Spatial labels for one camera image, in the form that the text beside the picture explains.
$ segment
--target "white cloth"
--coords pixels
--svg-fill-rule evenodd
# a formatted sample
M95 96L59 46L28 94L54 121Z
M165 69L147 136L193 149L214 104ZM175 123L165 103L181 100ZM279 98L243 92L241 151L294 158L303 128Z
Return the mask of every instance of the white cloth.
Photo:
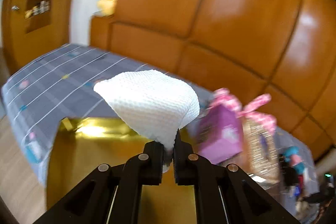
M167 150L173 148L178 128L200 112L191 86L156 70L123 72L97 83L93 90L130 128Z

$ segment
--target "gray bedspread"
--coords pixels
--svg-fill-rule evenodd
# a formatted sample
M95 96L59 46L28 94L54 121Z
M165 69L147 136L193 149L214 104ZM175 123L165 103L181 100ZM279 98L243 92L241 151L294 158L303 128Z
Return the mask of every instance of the gray bedspread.
M37 58L9 78L2 95L12 131L43 185L59 121L64 117L116 117L102 97L93 91L95 82L125 71L149 69L157 68L98 48L66 44ZM201 109L204 108L211 92L188 84L196 91ZM191 134L195 126L197 120L188 126ZM306 187L309 193L317 192L309 149L279 128L275 142L279 152L291 145L300 148L309 169L310 182Z

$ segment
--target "pink bow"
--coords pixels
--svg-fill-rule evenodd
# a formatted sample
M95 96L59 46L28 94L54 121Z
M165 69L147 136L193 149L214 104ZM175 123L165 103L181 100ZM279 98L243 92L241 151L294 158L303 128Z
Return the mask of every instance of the pink bow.
M228 89L219 89L214 92L214 99L210 103L209 107L215 107L223 104L227 109L233 111L236 117L246 117L254 120L256 123L261 124L270 134L275 132L277 128L277 119L273 115L261 113L255 111L262 105L267 104L271 100L271 95L266 93L258 96L242 110L242 104L236 96L230 94Z

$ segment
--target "yellow plush toy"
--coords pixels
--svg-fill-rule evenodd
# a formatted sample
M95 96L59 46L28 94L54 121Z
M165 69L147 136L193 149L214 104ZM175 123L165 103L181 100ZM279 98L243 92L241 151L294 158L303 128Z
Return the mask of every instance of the yellow plush toy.
M113 15L116 9L117 0L99 0L97 6L104 16Z

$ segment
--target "door knob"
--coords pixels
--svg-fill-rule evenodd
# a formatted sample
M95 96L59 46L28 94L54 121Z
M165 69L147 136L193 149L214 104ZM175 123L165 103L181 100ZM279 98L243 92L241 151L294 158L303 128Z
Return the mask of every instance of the door knob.
M17 11L17 10L19 10L20 8L18 7L18 6L16 6L16 5L14 5L14 6L12 6L12 11Z

